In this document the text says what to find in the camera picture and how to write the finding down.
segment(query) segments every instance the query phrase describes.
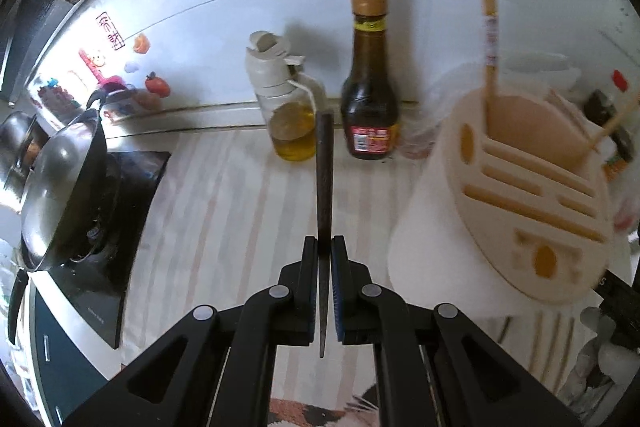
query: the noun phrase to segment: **yellow neck label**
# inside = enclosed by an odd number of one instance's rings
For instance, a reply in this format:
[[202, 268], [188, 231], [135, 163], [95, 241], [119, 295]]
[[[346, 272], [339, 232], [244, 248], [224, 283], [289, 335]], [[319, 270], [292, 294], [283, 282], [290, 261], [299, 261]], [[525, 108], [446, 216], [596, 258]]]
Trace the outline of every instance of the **yellow neck label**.
[[377, 21], [364, 21], [353, 23], [353, 27], [361, 32], [383, 32], [386, 30], [386, 18], [378, 19]]

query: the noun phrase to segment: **dark glass bottle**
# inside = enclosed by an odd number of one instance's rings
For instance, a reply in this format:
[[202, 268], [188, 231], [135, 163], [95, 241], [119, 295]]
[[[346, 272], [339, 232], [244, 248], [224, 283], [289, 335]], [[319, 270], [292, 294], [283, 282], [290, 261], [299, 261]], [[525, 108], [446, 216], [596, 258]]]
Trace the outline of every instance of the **dark glass bottle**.
[[351, 0], [353, 64], [340, 111], [347, 147], [362, 160], [380, 160], [398, 136], [398, 99], [386, 74], [386, 0]]

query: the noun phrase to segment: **oil bottle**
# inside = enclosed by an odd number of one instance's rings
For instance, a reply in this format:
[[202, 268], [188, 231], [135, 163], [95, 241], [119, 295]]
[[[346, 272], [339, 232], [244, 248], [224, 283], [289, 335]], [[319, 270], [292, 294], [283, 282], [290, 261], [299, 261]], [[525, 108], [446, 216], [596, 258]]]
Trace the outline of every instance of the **oil bottle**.
[[353, 63], [340, 111], [347, 147], [362, 160], [380, 160], [395, 147], [398, 99], [386, 73], [386, 0], [351, 0]]
[[289, 55], [286, 38], [260, 31], [249, 40], [253, 47], [247, 48], [244, 64], [276, 154], [288, 161], [311, 158], [324, 89], [300, 71], [304, 57]]

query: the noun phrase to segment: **striped tablecloth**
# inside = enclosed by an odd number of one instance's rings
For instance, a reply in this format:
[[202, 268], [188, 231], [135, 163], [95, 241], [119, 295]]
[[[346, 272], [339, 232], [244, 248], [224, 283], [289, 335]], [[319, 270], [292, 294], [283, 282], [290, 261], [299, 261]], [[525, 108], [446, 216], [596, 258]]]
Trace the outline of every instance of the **striped tablecloth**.
[[[389, 238], [424, 162], [355, 160], [342, 131], [335, 136], [334, 234], [345, 236], [350, 257], [366, 263], [375, 282], [390, 286]], [[223, 310], [276, 283], [280, 268], [299, 260], [305, 235], [315, 233], [314, 160], [279, 159], [264, 130], [181, 133], [132, 270], [123, 362], [196, 305]], [[332, 314], [329, 321], [323, 360], [318, 346], [279, 348], [274, 397], [340, 409], [371, 386], [370, 347], [339, 345]], [[551, 312], [480, 326], [552, 391], [589, 338], [579, 321]]]

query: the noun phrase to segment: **white plastic lid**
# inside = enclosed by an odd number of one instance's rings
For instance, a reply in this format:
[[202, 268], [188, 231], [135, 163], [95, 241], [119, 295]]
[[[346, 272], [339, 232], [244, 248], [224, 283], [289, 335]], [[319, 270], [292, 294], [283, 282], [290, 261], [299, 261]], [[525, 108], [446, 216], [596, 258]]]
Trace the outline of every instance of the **white plastic lid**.
[[301, 64], [303, 57], [289, 55], [289, 39], [266, 31], [249, 36], [252, 48], [246, 49], [244, 66], [256, 94], [280, 96], [296, 89], [287, 81], [291, 78], [288, 64]]

